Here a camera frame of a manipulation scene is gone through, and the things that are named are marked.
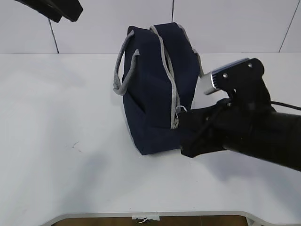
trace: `navy blue bag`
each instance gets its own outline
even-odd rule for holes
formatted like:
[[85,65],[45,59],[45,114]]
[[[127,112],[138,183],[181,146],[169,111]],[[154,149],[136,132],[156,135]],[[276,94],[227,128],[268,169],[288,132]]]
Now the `navy blue bag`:
[[[121,84],[118,72],[124,52]],[[142,155],[178,149],[190,136],[177,128],[176,113],[191,108],[201,73],[200,57],[178,24],[149,30],[129,27],[116,62],[114,91],[123,96],[128,126]]]

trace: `bag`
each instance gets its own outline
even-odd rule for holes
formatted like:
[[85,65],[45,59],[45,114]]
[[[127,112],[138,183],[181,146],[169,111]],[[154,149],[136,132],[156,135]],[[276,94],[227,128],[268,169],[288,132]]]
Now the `bag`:
[[114,91],[123,96],[128,126],[142,155],[178,149],[191,135],[177,128],[177,111],[191,108],[200,73],[200,57],[178,24],[129,27],[115,66]]

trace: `white table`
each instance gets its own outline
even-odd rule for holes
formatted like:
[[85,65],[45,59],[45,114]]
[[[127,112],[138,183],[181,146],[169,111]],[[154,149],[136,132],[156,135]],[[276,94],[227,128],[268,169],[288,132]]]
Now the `white table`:
[[[264,225],[301,224],[301,172],[231,151],[190,159],[141,156],[115,54],[0,55],[0,225],[70,217],[239,214]],[[205,72],[257,57],[272,99],[301,105],[301,54],[203,54]],[[225,96],[196,91],[195,107]],[[278,108],[284,112],[300,113]]]

